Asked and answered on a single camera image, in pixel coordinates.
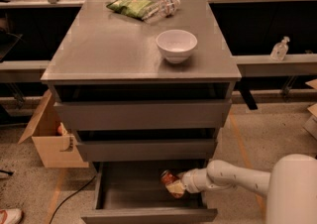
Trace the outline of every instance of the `white bottle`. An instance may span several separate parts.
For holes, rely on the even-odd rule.
[[[145,8],[146,12],[142,20],[146,23],[154,23],[162,18],[174,15],[179,5],[179,0],[159,0]]]
[[[289,37],[283,37],[283,40],[280,43],[277,43],[273,50],[271,51],[270,57],[277,61],[282,61],[288,51]]]

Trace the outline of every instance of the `red and white shoe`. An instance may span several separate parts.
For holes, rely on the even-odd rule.
[[[0,209],[0,224],[18,224],[22,215],[20,209]]]

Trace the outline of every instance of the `cardboard box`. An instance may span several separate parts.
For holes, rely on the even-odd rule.
[[[19,144],[32,138],[46,168],[88,168],[76,147],[77,141],[71,134],[58,136],[60,124],[53,109],[54,99],[48,90],[35,110]]]
[[[306,82],[307,85],[314,89],[317,89],[317,79]],[[309,132],[315,139],[317,139],[317,103],[308,108],[312,114],[308,121],[304,124],[304,128]]]

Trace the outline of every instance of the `gray countertop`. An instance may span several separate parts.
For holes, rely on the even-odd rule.
[[[64,37],[42,82],[210,80],[241,77],[206,0],[180,0],[173,17],[154,25],[116,14],[109,0],[86,0]],[[192,57],[168,63],[159,53],[157,36],[181,29],[198,40]]]

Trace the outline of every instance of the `white bowl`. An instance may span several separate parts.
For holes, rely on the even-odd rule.
[[[158,35],[157,44],[164,58],[171,63],[180,63],[192,55],[197,39],[187,31],[168,30]]]

